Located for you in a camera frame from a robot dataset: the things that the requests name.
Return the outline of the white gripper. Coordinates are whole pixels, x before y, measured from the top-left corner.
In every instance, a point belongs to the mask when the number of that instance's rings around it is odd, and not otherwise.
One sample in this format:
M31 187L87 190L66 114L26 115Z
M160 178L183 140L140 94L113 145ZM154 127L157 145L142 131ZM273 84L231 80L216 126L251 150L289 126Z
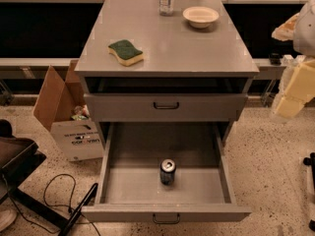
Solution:
M315 61L288 65L281 78L280 94L275 113L283 118L295 117L304 103L315 97Z

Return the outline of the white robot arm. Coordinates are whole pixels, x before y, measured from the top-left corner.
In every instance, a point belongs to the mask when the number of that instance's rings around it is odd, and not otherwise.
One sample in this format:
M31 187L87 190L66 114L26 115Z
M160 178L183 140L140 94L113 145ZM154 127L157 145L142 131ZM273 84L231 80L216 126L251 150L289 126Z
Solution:
M287 59L272 104L273 118L286 122L315 97L315 0L309 0L299 13L276 28L272 38L292 40L293 49L303 57Z

